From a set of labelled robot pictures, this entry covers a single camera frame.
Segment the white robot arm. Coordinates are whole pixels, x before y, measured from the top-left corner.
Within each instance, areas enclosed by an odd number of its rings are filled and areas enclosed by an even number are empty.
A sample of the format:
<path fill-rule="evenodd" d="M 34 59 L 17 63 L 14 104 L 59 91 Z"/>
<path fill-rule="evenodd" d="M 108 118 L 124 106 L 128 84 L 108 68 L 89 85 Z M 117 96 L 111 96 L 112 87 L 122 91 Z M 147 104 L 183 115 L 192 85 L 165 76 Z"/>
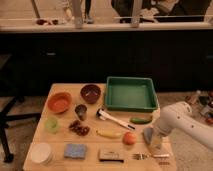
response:
<path fill-rule="evenodd" d="M 213 151 L 213 127 L 196 121 L 191 115 L 192 107 L 184 101 L 164 106 L 153 124 L 151 145 L 160 148 L 162 139 L 173 129 L 179 129 Z"/>

